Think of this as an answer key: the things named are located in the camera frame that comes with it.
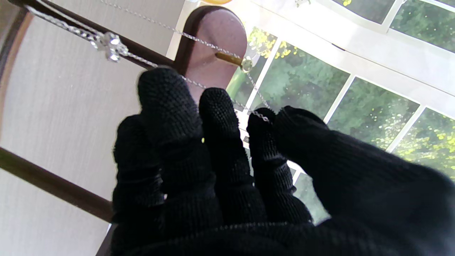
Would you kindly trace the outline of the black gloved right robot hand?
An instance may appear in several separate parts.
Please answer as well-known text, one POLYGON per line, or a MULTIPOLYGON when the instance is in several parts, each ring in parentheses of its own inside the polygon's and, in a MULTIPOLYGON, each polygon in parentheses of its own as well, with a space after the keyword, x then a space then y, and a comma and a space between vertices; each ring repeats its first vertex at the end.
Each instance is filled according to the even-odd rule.
POLYGON ((196 105, 154 68, 138 97, 113 151, 113 256, 454 255, 454 182, 439 171, 290 106, 249 116, 249 162, 224 89, 196 105))

